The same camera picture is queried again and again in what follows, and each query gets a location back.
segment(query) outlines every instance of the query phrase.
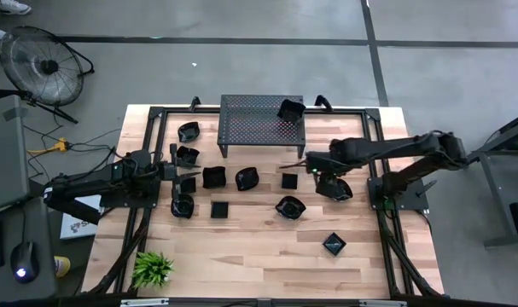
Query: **wooden tabletop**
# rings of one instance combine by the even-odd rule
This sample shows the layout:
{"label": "wooden tabletop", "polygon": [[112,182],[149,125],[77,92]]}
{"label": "wooden tabletop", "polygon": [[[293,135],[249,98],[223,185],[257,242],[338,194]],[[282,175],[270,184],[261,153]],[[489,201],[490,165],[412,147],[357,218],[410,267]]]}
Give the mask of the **wooden tabletop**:
{"label": "wooden tabletop", "polygon": [[[119,154],[141,149],[150,105],[130,105],[122,127]],[[381,107],[386,139],[407,137],[401,108]],[[388,298],[386,271],[375,213],[370,209],[365,181],[368,167],[343,177],[353,198],[335,202],[316,194],[304,168],[279,170],[298,161],[296,148],[231,146],[223,159],[217,146],[217,114],[171,114],[167,120],[164,156],[169,144],[178,143],[177,129],[189,121],[200,122],[201,135],[184,144],[201,153],[197,164],[225,166],[227,186],[204,189],[196,178],[193,217],[176,218],[170,212],[171,183],[161,184],[159,205],[153,210],[147,251],[163,252],[174,259],[175,272],[167,287],[145,288],[140,296],[199,298]],[[150,148],[154,148],[157,126]],[[363,136],[361,119],[354,115],[306,115],[306,151],[327,151],[333,138]],[[412,159],[391,159],[394,171]],[[238,192],[236,173],[249,166],[259,170],[257,187]],[[299,174],[297,190],[281,188],[282,171]],[[307,207],[296,221],[280,216],[274,206],[293,195]],[[228,201],[229,216],[211,219],[211,202]],[[83,291],[107,273],[120,253],[128,209],[111,211],[98,225]],[[432,287],[442,292],[439,268],[428,226],[413,211],[400,212],[407,253]],[[322,242],[335,232],[347,242],[334,257]],[[400,289],[399,261],[394,261]],[[134,259],[128,262],[125,289],[130,285]]]}

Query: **computer mouse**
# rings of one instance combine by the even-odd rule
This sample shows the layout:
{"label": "computer mouse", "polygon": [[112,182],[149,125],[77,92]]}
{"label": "computer mouse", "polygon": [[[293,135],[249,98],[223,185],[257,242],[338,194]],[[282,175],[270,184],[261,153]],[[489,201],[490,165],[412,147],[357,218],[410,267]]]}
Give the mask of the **computer mouse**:
{"label": "computer mouse", "polygon": [[23,241],[10,254],[10,267],[14,278],[19,283],[27,283],[38,276],[37,245],[31,241]]}

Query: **concrete floor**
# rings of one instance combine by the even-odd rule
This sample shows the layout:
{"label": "concrete floor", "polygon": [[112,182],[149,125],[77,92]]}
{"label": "concrete floor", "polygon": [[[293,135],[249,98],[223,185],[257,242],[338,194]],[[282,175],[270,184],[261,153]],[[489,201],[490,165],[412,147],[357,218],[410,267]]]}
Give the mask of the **concrete floor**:
{"label": "concrete floor", "polygon": [[[359,0],[35,0],[26,17],[0,27],[59,34],[175,38],[366,39]],[[377,39],[518,41],[518,0],[369,0]],[[97,73],[64,110],[80,120],[55,136],[82,142],[119,128],[131,103],[218,104],[221,94],[317,94],[335,105],[378,106],[368,47],[234,44],[72,43]],[[518,116],[518,49],[379,48],[389,105],[402,107],[412,134],[452,130],[468,151]],[[0,88],[11,84],[0,67]],[[48,131],[50,115],[26,123]],[[27,133],[29,148],[39,137]],[[119,133],[97,143],[114,145]],[[90,169],[104,153],[49,154],[50,175]],[[428,192],[434,244],[447,294],[518,304],[518,246],[486,251],[503,234],[482,169],[439,171]]]}

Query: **perforated metal platform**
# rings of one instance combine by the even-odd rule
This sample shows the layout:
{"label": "perforated metal platform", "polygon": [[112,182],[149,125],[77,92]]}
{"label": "perforated metal platform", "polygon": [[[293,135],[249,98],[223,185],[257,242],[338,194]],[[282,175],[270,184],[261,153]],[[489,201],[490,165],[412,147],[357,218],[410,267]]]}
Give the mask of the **perforated metal platform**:
{"label": "perforated metal platform", "polygon": [[302,103],[302,96],[222,95],[218,120],[217,144],[226,145],[296,146],[304,151],[306,132],[304,119],[291,123],[277,117],[285,99]]}

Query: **green plant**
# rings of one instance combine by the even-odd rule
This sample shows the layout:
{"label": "green plant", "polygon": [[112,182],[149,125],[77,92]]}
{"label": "green plant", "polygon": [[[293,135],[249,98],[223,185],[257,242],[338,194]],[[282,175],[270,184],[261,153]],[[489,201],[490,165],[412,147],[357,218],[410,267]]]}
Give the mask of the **green plant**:
{"label": "green plant", "polygon": [[173,260],[168,260],[163,253],[138,252],[136,267],[132,277],[136,283],[134,288],[146,287],[149,284],[163,287],[167,283],[167,277],[173,271]]}

